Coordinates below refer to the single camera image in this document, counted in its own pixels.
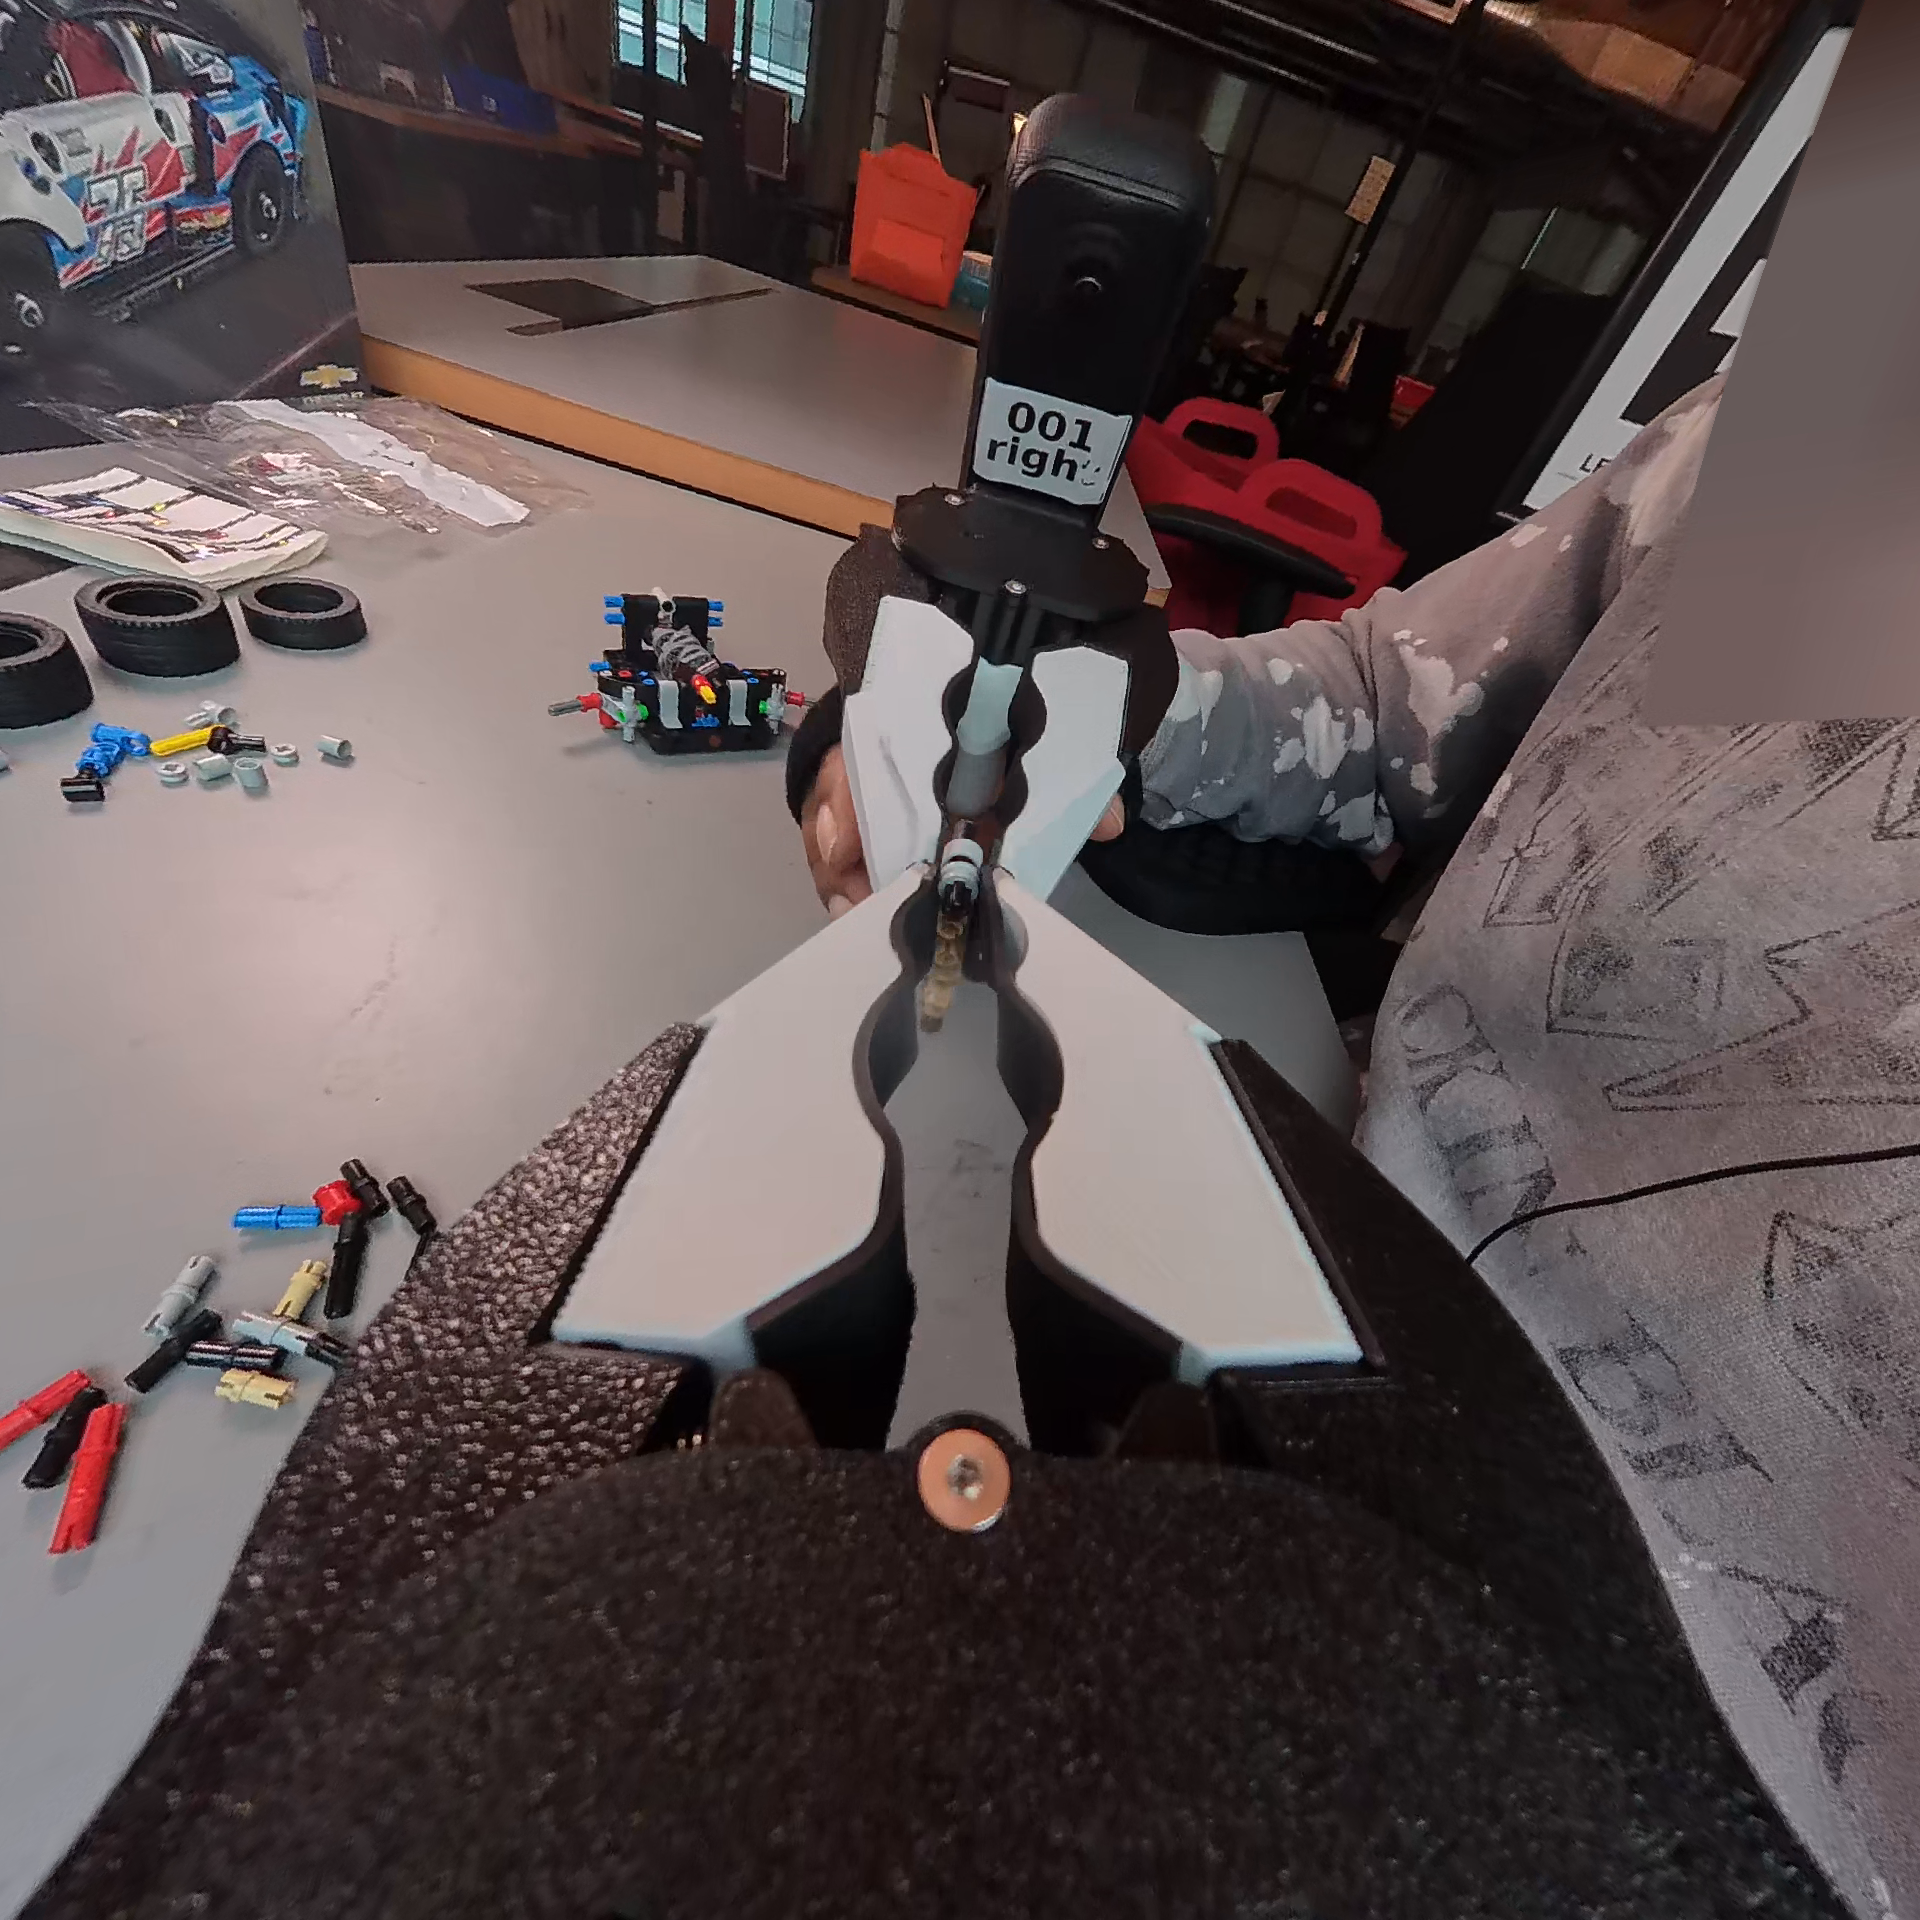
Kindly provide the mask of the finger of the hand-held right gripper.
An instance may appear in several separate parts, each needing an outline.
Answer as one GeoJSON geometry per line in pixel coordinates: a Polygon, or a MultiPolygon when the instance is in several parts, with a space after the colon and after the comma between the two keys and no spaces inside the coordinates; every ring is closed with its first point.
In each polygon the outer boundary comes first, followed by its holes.
{"type": "Polygon", "coordinates": [[[965,676],[965,631],[940,607],[887,594],[860,689],[845,693],[845,776],[874,884],[935,857],[935,776],[952,756],[947,689],[965,676]]]}
{"type": "Polygon", "coordinates": [[[1030,663],[974,663],[974,826],[984,892],[1051,900],[1124,787],[1129,663],[1053,647],[1030,663]]]}

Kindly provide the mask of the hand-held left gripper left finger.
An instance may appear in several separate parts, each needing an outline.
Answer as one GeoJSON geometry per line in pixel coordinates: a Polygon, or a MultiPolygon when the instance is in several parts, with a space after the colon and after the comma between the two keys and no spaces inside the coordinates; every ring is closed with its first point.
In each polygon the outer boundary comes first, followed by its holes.
{"type": "Polygon", "coordinates": [[[901,979],[901,876],[719,1002],[554,1310],[554,1342],[748,1366],[748,1317],[849,1254],[887,1144],[856,1042],[901,979]]]}

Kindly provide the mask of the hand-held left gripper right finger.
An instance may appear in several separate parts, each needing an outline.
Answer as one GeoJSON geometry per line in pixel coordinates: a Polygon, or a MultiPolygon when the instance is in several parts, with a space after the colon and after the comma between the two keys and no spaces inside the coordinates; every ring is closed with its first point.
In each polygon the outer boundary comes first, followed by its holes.
{"type": "Polygon", "coordinates": [[[980,892],[996,1069],[1027,1118],[1003,1310],[1022,1382],[1363,1382],[1218,1037],[1015,876],[980,892]]]}

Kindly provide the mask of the grey beam with tan pins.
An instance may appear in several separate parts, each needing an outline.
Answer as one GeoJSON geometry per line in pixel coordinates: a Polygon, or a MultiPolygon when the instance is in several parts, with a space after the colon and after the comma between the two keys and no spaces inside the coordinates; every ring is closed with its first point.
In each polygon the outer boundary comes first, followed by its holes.
{"type": "Polygon", "coordinates": [[[947,1017],[952,1017],[952,1002],[953,1002],[953,984],[965,973],[965,948],[970,948],[970,920],[953,927],[953,920],[940,920],[940,879],[953,876],[953,879],[974,879],[974,895],[980,895],[980,879],[984,879],[984,843],[974,842],[974,826],[953,826],[935,857],[935,955],[924,963],[924,979],[921,979],[921,1037],[935,1037],[947,1029],[947,1017]]]}

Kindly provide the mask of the pile of small connector pins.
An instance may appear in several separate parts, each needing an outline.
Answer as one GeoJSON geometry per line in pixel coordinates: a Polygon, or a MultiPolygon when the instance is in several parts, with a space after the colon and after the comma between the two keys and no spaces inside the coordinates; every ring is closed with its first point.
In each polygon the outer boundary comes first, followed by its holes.
{"type": "Polygon", "coordinates": [[[306,1385],[329,1385],[348,1372],[382,1220],[399,1220],[416,1233],[416,1254],[441,1233],[427,1190],[408,1176],[382,1179],[364,1162],[347,1162],[306,1206],[243,1206],[228,1216],[243,1241],[329,1241],[314,1262],[295,1265],[277,1307],[218,1307],[218,1262],[189,1254],[147,1317],[147,1350],[118,1382],[78,1366],[7,1406],[0,1446],[34,1446],[22,1483],[28,1495],[60,1495],[48,1554],[97,1547],[137,1411],[168,1382],[189,1375],[214,1406],[277,1413],[288,1411],[306,1385]]]}

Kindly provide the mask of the grey desk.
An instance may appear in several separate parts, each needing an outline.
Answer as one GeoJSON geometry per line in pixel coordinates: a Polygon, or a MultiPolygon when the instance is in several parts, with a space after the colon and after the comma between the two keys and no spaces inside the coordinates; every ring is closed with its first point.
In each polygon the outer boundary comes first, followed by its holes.
{"type": "MultiPolygon", "coordinates": [[[[107,804],[66,804],[85,721],[7,734],[7,1406],[66,1372],[118,1382],[189,1254],[218,1262],[218,1307],[277,1307],[327,1233],[259,1243],[228,1216],[306,1200],[342,1162],[466,1216],[666,1027],[825,927],[778,756],[657,762],[543,711],[584,687],[604,594],[657,585],[719,594],[728,657],[818,693],[845,542],[532,460],[584,502],[506,535],[329,535],[318,573],[370,622],[347,657],[243,647],[218,679],[85,663],[109,727],[168,729],[218,693],[259,734],[348,734],[348,767],[277,768],[272,795],[124,767],[107,804]]],[[[1061,909],[1354,1118],[1294,935],[1164,935],[1079,876],[1061,909]]],[[[1022,1413],[992,1291],[1022,1134],[970,1056],[992,1037],[965,992],[897,1099],[924,1286],[897,1429],[940,1388],[1022,1413]]],[[[34,1446],[7,1457],[7,1916],[142,1757],[318,1396],[265,1413],[168,1382],[137,1411],[78,1554],[43,1551],[60,1495],[22,1490],[34,1446]]]]}

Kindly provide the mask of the person's right hand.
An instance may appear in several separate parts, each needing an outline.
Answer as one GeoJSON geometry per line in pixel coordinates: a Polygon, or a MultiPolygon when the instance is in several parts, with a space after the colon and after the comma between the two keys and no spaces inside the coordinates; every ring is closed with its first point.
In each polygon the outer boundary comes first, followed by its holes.
{"type": "Polygon", "coordinates": [[[863,864],[840,747],[825,750],[825,762],[805,791],[800,835],[805,835],[810,884],[815,884],[830,920],[840,920],[860,900],[868,900],[868,864],[863,864]]]}

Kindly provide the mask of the red plastic container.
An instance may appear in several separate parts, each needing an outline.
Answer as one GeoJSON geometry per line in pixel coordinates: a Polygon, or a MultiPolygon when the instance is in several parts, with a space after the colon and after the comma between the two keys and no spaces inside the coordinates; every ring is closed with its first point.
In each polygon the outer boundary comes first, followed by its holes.
{"type": "Polygon", "coordinates": [[[1407,548],[1386,535],[1382,505],[1354,478],[1278,453],[1253,464],[1236,489],[1198,489],[1198,512],[1236,523],[1236,542],[1154,535],[1172,572],[1164,615],[1178,631],[1262,637],[1290,622],[1330,622],[1386,592],[1407,548]],[[1287,542],[1305,548],[1345,592],[1278,580],[1246,542],[1287,542]]]}
{"type": "Polygon", "coordinates": [[[1273,460],[1278,429],[1262,407],[1192,396],[1164,420],[1135,426],[1124,476],[1147,512],[1236,514],[1239,486],[1273,460]]]}

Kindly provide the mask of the small black chassis assembly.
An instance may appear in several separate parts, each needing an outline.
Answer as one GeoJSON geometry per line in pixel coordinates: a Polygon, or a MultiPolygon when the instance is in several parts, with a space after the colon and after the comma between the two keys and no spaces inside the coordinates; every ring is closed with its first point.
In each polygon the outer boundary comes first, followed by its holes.
{"type": "Polygon", "coordinates": [[[589,659],[589,689],[550,713],[589,713],[620,747],[649,756],[767,756],[810,702],[775,663],[733,663],[719,650],[723,607],[712,594],[604,594],[611,647],[589,659]]]}

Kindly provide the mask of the grey table with wooden edge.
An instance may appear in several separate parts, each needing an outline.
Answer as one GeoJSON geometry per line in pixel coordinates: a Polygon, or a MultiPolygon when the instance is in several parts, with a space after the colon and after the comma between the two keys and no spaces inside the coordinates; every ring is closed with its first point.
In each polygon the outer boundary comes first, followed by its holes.
{"type": "Polygon", "coordinates": [[[953,489],[974,348],[705,253],[348,263],[375,389],[825,535],[953,489]]]}

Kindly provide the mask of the person's grey patterned hoodie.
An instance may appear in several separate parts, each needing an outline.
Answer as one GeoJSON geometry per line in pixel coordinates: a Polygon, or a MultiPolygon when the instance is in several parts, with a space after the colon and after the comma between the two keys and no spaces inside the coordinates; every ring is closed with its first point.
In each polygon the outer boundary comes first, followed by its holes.
{"type": "MultiPolygon", "coordinates": [[[[1697,478],[1720,383],[1615,464],[1697,478]]],[[[1917,721],[1657,727],[1665,592],[1451,850],[1363,1151],[1490,1241],[1844,1904],[1917,1916],[1917,721]]]]}

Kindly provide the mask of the white board with square marker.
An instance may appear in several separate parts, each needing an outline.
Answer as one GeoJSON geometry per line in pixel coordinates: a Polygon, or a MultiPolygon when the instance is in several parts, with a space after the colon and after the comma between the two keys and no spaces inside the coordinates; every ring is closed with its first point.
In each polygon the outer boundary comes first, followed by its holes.
{"type": "Polygon", "coordinates": [[[1608,464],[1646,420],[1731,363],[1856,19],[1856,0],[1794,5],[1709,168],[1615,301],[1594,348],[1498,489],[1498,523],[1558,502],[1608,464]]]}

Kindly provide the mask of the clear plastic bag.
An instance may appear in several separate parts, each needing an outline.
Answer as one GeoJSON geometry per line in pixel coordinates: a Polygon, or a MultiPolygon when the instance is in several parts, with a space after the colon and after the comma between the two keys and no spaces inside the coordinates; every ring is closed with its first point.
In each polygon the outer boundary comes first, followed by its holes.
{"type": "Polygon", "coordinates": [[[239,497],[311,530],[499,535],[584,502],[509,440],[418,398],[137,412],[28,398],[28,417],[109,450],[147,450],[180,478],[239,497]]]}

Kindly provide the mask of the black rubber tyre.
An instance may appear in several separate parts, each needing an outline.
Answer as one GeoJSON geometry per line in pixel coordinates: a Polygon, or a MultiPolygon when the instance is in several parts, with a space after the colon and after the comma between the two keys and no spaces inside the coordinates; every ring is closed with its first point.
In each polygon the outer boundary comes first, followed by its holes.
{"type": "Polygon", "coordinates": [[[226,598],[189,580],[118,573],[76,592],[97,657],[147,679],[199,679],[239,659],[226,598]]]}
{"type": "Polygon", "coordinates": [[[259,647],[301,657],[335,657],[370,637],[362,594],[314,573],[243,585],[239,615],[259,647]]]}
{"type": "Polygon", "coordinates": [[[38,729],[88,711],[88,676],[53,622],[0,615],[0,729],[38,729]]]}

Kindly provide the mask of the race car printed box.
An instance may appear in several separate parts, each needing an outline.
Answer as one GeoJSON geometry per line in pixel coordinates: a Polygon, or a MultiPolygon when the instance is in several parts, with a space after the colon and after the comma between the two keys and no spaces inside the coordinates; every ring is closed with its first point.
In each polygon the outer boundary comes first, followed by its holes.
{"type": "Polygon", "coordinates": [[[0,450],[362,389],[311,5],[7,0],[0,450]]]}

